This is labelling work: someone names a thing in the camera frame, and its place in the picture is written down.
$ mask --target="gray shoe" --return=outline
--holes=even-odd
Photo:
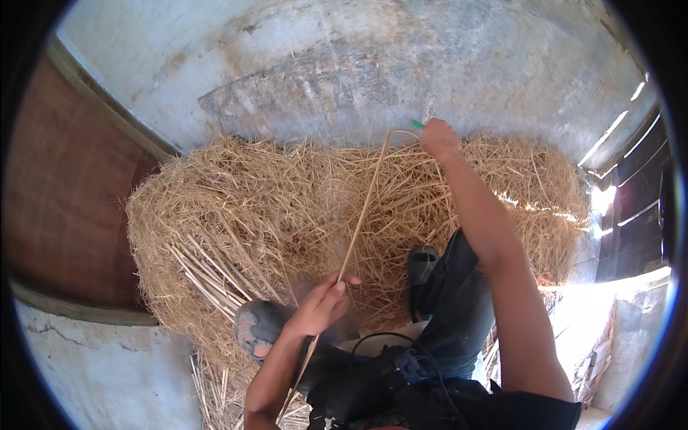
[[[440,259],[435,248],[431,246],[414,246],[409,253],[409,312],[411,320],[418,322],[418,295],[420,289],[425,287],[433,268]],[[431,315],[422,315],[424,320],[430,319]]]

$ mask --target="straw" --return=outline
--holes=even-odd
[[[474,133],[462,144],[466,161],[508,209],[539,284],[566,281],[588,222],[573,163],[533,140]],[[129,198],[129,241],[145,303],[163,326],[189,336],[209,367],[228,369],[228,402],[243,404],[257,367],[236,342],[233,324],[167,245],[201,263],[197,269],[212,282],[190,266],[189,272],[210,294],[220,294],[213,287],[219,284],[242,300],[247,293],[284,301],[291,297],[289,278],[322,279],[349,256],[347,266],[362,280],[349,286],[361,333],[404,325],[408,252],[428,245],[442,253],[460,223],[439,165],[418,145],[390,142],[373,181],[381,146],[222,136],[165,162]],[[231,414],[232,428],[240,414],[240,407]]]

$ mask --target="dark pants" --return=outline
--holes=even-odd
[[[416,299],[420,314],[433,315],[417,342],[429,350],[443,379],[471,377],[477,355],[495,320],[488,282],[476,270],[476,265],[477,258],[459,230],[451,237]],[[253,355],[256,342],[271,346],[294,312],[294,308],[270,301],[246,303],[237,311],[237,341],[262,364],[262,358]],[[299,384],[301,393],[308,393],[324,376],[350,366],[352,355],[333,346],[333,339],[329,330],[321,335]],[[301,347],[294,379],[311,340],[306,339]],[[365,357],[355,357],[355,361],[364,360]]]

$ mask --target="concrete wall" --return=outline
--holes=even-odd
[[[15,306],[36,364],[76,428],[201,429],[183,336]]]
[[[431,110],[578,162],[628,111],[597,168],[656,102],[630,101],[645,70],[599,0],[80,0],[58,37],[182,151],[221,131],[360,144]]]
[[[636,391],[663,335],[667,285],[620,294],[614,315],[612,362],[592,400],[597,409],[616,412]]]

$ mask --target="left hand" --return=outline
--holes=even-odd
[[[298,336],[316,336],[344,316],[349,307],[349,295],[344,294],[345,281],[360,284],[361,280],[350,273],[344,274],[339,282],[337,278],[339,272],[332,272],[315,286],[284,329]]]

